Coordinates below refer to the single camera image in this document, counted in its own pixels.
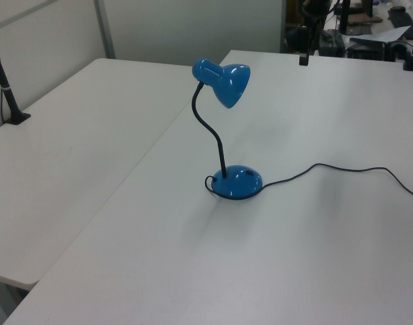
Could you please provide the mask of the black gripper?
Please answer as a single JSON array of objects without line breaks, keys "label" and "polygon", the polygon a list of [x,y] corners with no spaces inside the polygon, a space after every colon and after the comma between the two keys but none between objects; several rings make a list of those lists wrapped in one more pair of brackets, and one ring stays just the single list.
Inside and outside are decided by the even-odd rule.
[{"label": "black gripper", "polygon": [[309,55],[316,50],[320,31],[322,30],[322,16],[315,14],[302,13],[303,22],[300,25],[302,36],[303,51],[299,55],[299,65],[308,66]]}]

